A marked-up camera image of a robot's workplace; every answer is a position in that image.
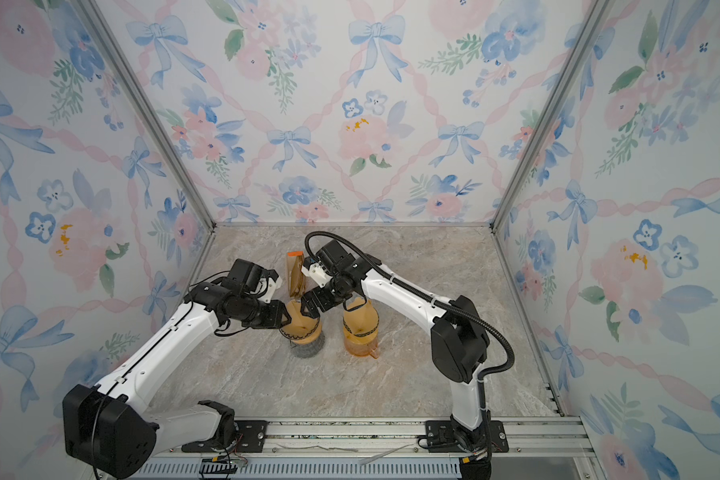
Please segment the brown paper coffee filter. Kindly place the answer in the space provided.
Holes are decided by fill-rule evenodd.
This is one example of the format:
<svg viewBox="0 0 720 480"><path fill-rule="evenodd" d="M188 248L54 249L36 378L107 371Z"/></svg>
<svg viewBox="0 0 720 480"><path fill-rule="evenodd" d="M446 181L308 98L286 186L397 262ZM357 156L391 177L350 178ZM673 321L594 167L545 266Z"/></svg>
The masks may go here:
<svg viewBox="0 0 720 480"><path fill-rule="evenodd" d="M350 305L351 311L343 314L344 335L358 344L369 343L378 335L379 315L371 300L361 303L356 298Z"/></svg>

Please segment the grey ribbed dripper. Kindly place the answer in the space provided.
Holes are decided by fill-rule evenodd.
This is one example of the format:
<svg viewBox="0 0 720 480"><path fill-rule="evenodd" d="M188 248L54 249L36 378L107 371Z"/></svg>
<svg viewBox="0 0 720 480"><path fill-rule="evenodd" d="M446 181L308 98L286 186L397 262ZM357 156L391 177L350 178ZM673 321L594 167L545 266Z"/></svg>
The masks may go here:
<svg viewBox="0 0 720 480"><path fill-rule="evenodd" d="M294 319L288 325L279 329L280 334L297 344L306 344L315 341L322 333L322 322L319 319Z"/></svg>

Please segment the grey glass carafe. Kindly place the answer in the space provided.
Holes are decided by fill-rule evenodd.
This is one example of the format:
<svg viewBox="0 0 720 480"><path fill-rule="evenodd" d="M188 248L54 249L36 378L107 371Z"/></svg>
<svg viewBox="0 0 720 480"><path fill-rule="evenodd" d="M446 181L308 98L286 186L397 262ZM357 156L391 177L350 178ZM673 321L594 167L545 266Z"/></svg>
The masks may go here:
<svg viewBox="0 0 720 480"><path fill-rule="evenodd" d="M290 353L298 359L308 359L317 356L324 348L324 343L313 341L306 344L290 343Z"/></svg>

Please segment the orange glass carafe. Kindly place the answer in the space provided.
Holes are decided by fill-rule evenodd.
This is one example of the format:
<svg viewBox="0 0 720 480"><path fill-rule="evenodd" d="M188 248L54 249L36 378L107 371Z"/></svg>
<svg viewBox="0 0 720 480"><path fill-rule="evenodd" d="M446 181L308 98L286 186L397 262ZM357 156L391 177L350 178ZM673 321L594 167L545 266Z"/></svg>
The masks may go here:
<svg viewBox="0 0 720 480"><path fill-rule="evenodd" d="M346 336L344 338L345 350L356 357L372 357L378 359L380 356L379 341L377 336L356 337Z"/></svg>

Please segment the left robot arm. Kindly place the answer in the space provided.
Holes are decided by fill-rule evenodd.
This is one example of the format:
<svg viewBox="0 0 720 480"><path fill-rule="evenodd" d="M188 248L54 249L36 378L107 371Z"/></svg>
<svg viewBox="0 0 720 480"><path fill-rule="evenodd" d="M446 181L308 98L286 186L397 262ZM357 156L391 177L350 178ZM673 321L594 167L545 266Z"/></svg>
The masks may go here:
<svg viewBox="0 0 720 480"><path fill-rule="evenodd" d="M188 289L175 314L127 361L92 386L78 384L63 398L64 448L68 456L116 479L135 474L153 455L199 442L229 452L240 435L233 408L213 400L163 413L148 411L154 395L204 339L241 330L289 324L275 299L280 275L236 260L220 277Z"/></svg>

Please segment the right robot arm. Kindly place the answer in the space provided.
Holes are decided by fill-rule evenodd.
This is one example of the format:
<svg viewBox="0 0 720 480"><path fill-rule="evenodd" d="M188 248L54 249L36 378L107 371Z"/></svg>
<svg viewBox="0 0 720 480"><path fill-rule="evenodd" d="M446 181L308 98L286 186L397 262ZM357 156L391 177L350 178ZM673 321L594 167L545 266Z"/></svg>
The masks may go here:
<svg viewBox="0 0 720 480"><path fill-rule="evenodd" d="M315 318L343 309L345 332L367 337L379 327L379 304L403 315L429 334L431 360L450 382L450 415L455 444L477 452L488 444L489 414L477 371L487 357L488 332L475 321L473 302L428 292L402 277L346 239L325 231L308 234L302 273L317 286L307 291L300 312Z"/></svg>

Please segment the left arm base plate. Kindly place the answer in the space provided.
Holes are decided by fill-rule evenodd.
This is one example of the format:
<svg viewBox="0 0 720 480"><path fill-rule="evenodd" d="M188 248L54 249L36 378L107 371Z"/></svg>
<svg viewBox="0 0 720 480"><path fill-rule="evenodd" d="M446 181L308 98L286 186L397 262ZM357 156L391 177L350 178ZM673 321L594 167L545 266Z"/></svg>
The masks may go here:
<svg viewBox="0 0 720 480"><path fill-rule="evenodd" d="M222 448L211 441L196 441L181 446L182 453L262 453L269 423L265 420L236 420L232 443Z"/></svg>

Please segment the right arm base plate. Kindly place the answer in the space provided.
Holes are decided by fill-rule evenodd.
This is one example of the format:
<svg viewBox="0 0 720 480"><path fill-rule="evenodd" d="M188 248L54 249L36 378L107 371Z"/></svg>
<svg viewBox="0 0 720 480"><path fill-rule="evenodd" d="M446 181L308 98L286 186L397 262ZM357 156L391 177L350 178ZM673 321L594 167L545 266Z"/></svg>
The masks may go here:
<svg viewBox="0 0 720 480"><path fill-rule="evenodd" d="M474 455L486 450L490 453L509 451L508 435L504 424L498 420L483 422L474 430L468 430L453 420L428 420L421 440L426 441L423 448L430 453Z"/></svg>

